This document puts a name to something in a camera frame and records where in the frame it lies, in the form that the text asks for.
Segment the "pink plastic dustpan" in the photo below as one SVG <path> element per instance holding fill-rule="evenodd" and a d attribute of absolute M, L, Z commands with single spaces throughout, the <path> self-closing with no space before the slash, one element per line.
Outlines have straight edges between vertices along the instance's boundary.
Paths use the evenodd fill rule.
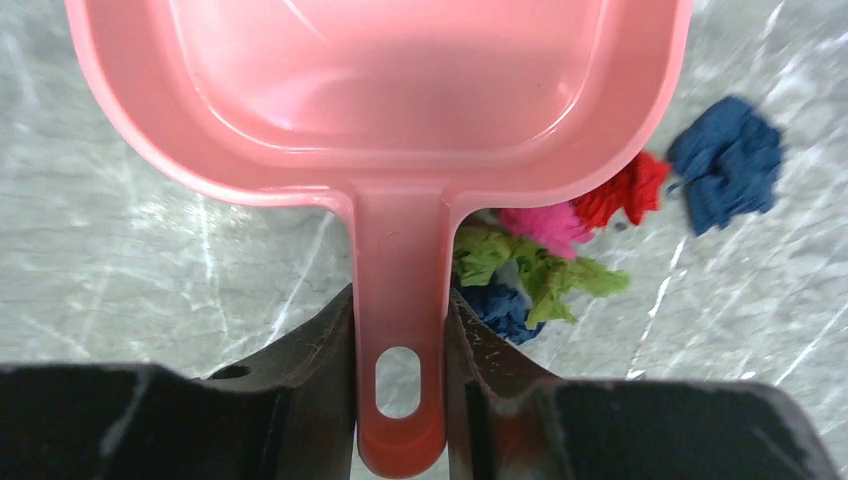
<path fill-rule="evenodd" d="M 70 1 L 120 135 L 229 203 L 315 206 L 350 232 L 358 447 L 387 478 L 446 442 L 460 222 L 580 196 L 650 139 L 689 1 Z"/>

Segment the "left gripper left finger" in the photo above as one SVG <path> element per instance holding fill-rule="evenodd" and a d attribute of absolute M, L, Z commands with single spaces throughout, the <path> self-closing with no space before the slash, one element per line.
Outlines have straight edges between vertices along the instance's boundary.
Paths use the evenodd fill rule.
<path fill-rule="evenodd" d="M 1 367 L 5 479 L 346 479 L 352 291 L 205 379 L 153 363 Z"/>

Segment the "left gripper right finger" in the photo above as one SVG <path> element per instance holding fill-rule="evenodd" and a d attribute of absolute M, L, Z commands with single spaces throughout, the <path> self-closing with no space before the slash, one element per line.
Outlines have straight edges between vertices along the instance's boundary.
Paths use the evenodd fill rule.
<path fill-rule="evenodd" d="M 446 320 L 453 479 L 835 479 L 811 422 L 756 382 L 564 379 L 458 294 Z"/>

